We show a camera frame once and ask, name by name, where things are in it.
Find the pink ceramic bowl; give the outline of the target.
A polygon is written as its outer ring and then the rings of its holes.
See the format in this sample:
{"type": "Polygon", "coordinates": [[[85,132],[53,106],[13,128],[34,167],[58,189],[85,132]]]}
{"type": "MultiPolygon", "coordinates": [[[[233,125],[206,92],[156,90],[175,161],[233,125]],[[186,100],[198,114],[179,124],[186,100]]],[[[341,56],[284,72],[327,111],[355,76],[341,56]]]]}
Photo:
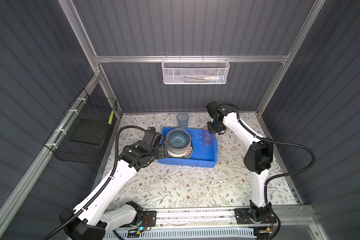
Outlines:
{"type": "Polygon", "coordinates": [[[187,142],[187,143],[179,142],[175,144],[172,144],[170,142],[166,142],[166,143],[168,149],[171,150],[172,152],[184,152],[187,151],[192,146],[192,142],[187,142]]]}

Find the light green bowl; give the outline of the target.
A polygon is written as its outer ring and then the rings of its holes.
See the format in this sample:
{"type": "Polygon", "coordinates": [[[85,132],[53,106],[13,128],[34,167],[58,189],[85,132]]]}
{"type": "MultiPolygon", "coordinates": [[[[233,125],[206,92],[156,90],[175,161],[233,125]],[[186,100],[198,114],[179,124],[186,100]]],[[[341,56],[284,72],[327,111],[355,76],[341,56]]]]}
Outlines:
{"type": "Polygon", "coordinates": [[[188,158],[189,156],[192,155],[193,153],[193,148],[190,147],[188,149],[185,150],[175,150],[175,149],[167,149],[168,155],[171,158],[188,158]]]}

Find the dark blue ceramic bowl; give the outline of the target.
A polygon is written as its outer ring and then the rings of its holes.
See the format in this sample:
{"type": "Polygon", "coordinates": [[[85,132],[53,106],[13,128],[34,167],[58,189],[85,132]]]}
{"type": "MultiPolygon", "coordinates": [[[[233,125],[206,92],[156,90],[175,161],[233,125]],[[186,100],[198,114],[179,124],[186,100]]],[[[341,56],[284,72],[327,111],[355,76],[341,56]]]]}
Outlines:
{"type": "Polygon", "coordinates": [[[166,142],[170,142],[172,144],[179,142],[191,142],[191,135],[184,129],[175,128],[167,133],[166,142]]]}

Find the green rimmed white plate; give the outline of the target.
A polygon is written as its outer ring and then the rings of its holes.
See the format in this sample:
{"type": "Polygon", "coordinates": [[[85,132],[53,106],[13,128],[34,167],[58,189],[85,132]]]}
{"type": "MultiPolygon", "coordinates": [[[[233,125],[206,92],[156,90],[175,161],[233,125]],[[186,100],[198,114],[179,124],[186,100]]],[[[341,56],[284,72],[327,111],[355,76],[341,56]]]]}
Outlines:
{"type": "Polygon", "coordinates": [[[167,153],[169,158],[178,158],[178,159],[189,159],[193,154],[194,148],[191,144],[188,148],[184,149],[175,149],[170,145],[167,145],[167,153]]]}

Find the pink plastic cup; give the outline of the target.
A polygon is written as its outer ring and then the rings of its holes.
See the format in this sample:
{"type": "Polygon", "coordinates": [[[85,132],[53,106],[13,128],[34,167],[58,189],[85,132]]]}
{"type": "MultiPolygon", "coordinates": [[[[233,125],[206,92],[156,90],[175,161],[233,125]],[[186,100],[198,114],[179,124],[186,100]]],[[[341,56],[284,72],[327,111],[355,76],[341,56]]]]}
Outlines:
{"type": "Polygon", "coordinates": [[[208,127],[205,126],[202,129],[202,134],[203,134],[203,137],[202,137],[203,144],[205,146],[210,146],[214,142],[215,133],[211,134],[208,130],[208,127]]]}

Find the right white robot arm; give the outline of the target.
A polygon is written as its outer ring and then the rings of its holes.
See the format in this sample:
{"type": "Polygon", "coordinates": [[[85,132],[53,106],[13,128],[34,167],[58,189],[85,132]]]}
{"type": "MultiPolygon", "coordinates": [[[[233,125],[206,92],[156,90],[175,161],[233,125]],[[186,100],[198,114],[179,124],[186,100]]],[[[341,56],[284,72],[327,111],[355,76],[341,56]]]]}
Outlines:
{"type": "Polygon", "coordinates": [[[212,119],[207,122],[209,133],[221,135],[230,129],[248,146],[244,164],[252,175],[250,214],[254,222],[260,222],[271,213],[270,207],[267,205],[265,187],[273,162],[273,145],[262,140],[262,136],[250,128],[240,118],[238,111],[233,111],[230,106],[208,106],[206,109],[212,119]]]}

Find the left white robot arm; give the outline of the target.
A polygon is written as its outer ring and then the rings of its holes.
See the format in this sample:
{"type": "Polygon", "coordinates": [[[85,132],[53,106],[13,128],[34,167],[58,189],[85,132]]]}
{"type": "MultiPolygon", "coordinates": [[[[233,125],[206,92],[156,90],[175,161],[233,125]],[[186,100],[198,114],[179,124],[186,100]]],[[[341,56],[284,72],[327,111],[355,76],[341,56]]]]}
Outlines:
{"type": "Polygon", "coordinates": [[[106,213],[122,187],[136,173],[154,160],[163,159],[167,153],[164,137],[155,128],[148,128],[142,140],[125,146],[121,153],[115,152],[115,162],[111,171],[96,188],[73,210],[64,209],[60,214],[61,226],[72,240],[101,240],[104,236],[124,225],[138,228],[143,221],[143,208],[133,202],[106,213]]]}

